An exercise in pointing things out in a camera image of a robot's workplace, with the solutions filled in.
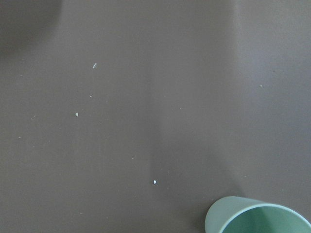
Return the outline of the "mint green plastic cup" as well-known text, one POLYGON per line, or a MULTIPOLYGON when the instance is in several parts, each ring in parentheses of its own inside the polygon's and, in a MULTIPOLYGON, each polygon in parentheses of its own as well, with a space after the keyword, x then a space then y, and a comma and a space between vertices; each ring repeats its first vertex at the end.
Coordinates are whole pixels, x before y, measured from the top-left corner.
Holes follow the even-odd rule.
POLYGON ((207 233, 309 233, 311 224, 294 210, 229 196, 216 201, 205 218, 207 233))

